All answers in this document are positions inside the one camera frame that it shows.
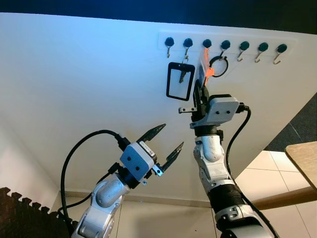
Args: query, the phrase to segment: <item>baseboard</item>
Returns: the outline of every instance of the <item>baseboard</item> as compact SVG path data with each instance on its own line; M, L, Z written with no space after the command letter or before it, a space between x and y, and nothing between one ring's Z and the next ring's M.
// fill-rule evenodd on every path
M86 197L89 192L81 191L66 191L65 195L67 197ZM211 207L210 203L207 201L197 201L197 200L185 200L177 198L164 198L164 197L150 197L150 196L137 196L137 195L125 195L125 201L134 202L148 202L148 203L158 203L158 204L169 204L169 205L179 205L179 206L189 206L189 207Z

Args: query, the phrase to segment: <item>tiled floor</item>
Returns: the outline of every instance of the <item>tiled floor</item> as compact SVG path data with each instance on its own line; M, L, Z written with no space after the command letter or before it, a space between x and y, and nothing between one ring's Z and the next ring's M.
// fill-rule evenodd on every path
M309 186L282 152L262 151L237 178L250 200ZM68 198L67 203L79 198ZM79 220L86 203L69 209ZM281 238L317 238L317 202L265 210ZM209 208L124 202L110 238L220 238Z

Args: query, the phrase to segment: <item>white wall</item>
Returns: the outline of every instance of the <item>white wall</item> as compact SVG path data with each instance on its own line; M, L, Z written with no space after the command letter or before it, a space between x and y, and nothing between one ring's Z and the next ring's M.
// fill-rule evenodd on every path
M42 206L52 207L58 188L0 118L0 187L8 187Z
M229 40L236 34L297 41L279 65L272 64L274 47L260 63L248 54L238 63L235 42L231 46L235 50L227 52L228 73L209 81L210 94L232 94L252 109L249 124L231 150L236 176L316 92L315 35L0 13L0 109L56 184L67 153L91 131L112 129L135 140L165 122L164 131L149 143L159 161L181 141L185 141L184 149L163 177L152 177L148 186L134 193L206 200L192 155L195 136L189 129L190 117L178 114L178 107L189 107L192 101L165 96L167 65L180 62L184 50L172 50L167 59L166 49L158 44L161 30L188 32L188 37L202 32L212 37L227 35ZM256 52L257 46L251 47ZM197 65L198 56L198 51L189 50L189 63ZM239 114L221 127L224 147L244 117ZM72 158L67 188L92 189L120 154L109 136L93 138Z

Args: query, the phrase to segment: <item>black ring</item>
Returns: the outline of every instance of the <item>black ring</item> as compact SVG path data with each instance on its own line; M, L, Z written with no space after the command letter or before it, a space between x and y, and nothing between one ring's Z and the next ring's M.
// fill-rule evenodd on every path
M224 73L227 72L227 69L229 67L229 62L227 60L227 56L223 57L223 56L216 56L216 57L213 57L210 61L209 61L209 67L212 68L212 64L216 61L216 60L224 60L226 62L226 69L224 70L223 73L221 73L220 75L213 75L213 77L217 78L217 77L220 77L220 76L223 76Z

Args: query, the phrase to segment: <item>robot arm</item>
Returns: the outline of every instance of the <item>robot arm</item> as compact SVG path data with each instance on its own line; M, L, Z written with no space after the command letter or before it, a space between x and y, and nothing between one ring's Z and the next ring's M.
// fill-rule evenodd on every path
M217 126L248 107L228 94L209 97L206 87L201 87L199 81L195 83L193 96L194 107L179 108L179 113L192 114L190 128L196 135L194 157L215 212L217 228L222 232L221 238L271 238L231 177L221 145L223 132L217 130Z
M176 160L183 143L168 157L163 166L157 163L155 153L145 144L155 137L165 124L157 126L134 143L129 143L120 158L123 166L115 163L110 178L99 182L92 192L91 205L80 219L72 238L107 238L110 236L114 214L126 194L140 182L146 183L152 172L162 176L167 168Z

